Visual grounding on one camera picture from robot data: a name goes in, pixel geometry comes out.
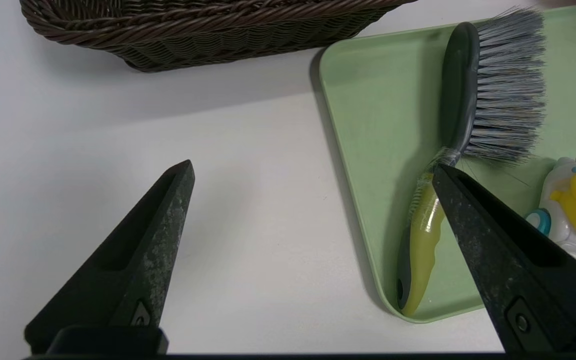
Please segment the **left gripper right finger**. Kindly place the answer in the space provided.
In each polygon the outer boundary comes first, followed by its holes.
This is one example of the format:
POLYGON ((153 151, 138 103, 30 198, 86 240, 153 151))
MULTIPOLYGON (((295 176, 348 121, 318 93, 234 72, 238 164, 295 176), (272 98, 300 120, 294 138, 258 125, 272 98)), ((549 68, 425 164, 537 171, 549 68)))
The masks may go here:
POLYGON ((576 354, 576 259, 448 165, 432 180, 508 354, 576 354))

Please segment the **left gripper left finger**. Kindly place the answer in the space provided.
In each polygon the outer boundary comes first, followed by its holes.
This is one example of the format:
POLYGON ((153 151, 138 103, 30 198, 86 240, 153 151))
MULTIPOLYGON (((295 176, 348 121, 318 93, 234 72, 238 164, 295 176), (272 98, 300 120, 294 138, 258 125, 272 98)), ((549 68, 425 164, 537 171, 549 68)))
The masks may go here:
POLYGON ((195 184, 168 168, 23 332, 33 352, 165 352, 160 329, 195 184))

